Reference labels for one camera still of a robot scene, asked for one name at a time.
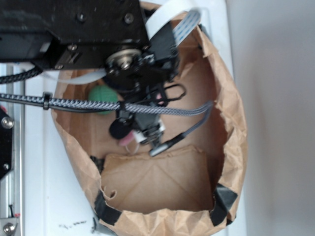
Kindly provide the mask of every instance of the gray wire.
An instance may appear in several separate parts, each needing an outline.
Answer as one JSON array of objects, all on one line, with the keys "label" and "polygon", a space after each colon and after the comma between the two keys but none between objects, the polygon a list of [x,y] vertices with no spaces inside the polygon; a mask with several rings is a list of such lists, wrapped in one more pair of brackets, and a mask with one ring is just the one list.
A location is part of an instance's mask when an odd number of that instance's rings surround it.
[{"label": "gray wire", "polygon": [[211,105],[211,107],[208,108],[208,110],[205,113],[205,116],[202,118],[202,120],[200,120],[197,124],[195,124],[193,127],[191,127],[190,129],[188,129],[187,131],[185,131],[183,133],[183,136],[186,137],[188,134],[190,134],[192,131],[196,130],[197,128],[199,128],[200,126],[202,126],[209,118],[211,111],[213,108],[213,104]]},{"label": "gray wire", "polygon": [[[14,94],[0,93],[0,101],[15,102],[21,104],[28,104],[34,106],[43,106],[44,98],[36,96],[23,96]],[[89,112],[99,111],[116,111],[122,109],[119,102],[98,102],[98,101],[84,101],[84,100],[70,100],[70,99],[49,99],[49,107],[53,109],[60,108],[61,110],[71,109],[73,111],[83,112],[85,110]],[[211,101],[206,102],[201,107],[192,110],[183,110],[168,107],[151,107],[145,105],[126,103],[125,109],[130,113],[152,114],[152,115],[174,115],[192,117],[202,114],[212,107]]]}]

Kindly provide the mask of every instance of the green ball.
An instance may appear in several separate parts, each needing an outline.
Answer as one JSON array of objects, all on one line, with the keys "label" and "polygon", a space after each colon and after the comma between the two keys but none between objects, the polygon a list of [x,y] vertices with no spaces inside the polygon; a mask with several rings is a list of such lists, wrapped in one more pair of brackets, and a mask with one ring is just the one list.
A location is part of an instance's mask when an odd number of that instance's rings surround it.
[{"label": "green ball", "polygon": [[[97,85],[89,93],[90,101],[117,102],[117,93],[106,85]],[[100,115],[107,115],[112,111],[98,112]]]}]

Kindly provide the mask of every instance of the brown paper bag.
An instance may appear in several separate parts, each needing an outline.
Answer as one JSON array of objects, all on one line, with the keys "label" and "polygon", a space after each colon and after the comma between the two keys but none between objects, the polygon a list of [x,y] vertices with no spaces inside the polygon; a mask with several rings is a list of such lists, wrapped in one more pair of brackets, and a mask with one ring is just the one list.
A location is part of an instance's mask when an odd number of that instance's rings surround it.
[{"label": "brown paper bag", "polygon": [[[180,45],[179,52],[180,74],[175,81],[188,94],[169,106],[192,109],[213,100],[215,108],[206,124],[155,158],[149,157],[148,146],[135,155],[118,146],[108,132],[115,113],[52,112],[87,199],[100,223],[119,236],[209,236],[236,217],[247,163],[241,97],[217,50],[199,28]],[[85,73],[66,71],[61,77]],[[58,84],[55,97],[86,100],[90,89],[102,83]],[[201,117],[162,116],[163,141]],[[90,156],[105,159],[101,174]]]}]

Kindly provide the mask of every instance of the pink object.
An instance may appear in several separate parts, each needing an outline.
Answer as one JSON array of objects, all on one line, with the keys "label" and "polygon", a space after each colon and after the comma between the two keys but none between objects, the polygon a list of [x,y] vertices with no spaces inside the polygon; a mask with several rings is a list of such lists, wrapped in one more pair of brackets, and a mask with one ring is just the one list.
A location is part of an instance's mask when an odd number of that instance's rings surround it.
[{"label": "pink object", "polygon": [[133,135],[133,133],[131,131],[126,137],[124,137],[123,139],[119,140],[118,145],[125,147],[128,144],[130,144],[132,142],[132,140],[134,140],[134,135]]},{"label": "pink object", "polygon": [[6,108],[4,106],[0,106],[0,108],[5,112],[8,113],[8,111],[6,110]]},{"label": "pink object", "polygon": [[162,99],[162,95],[160,93],[157,95],[157,99]]}]

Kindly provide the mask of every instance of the white wall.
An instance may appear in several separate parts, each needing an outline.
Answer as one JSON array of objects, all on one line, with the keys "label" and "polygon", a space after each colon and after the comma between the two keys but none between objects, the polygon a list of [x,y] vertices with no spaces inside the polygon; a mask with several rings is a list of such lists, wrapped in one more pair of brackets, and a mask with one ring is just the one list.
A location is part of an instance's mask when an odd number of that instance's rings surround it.
[{"label": "white wall", "polygon": [[315,1],[227,0],[249,236],[315,235]]}]

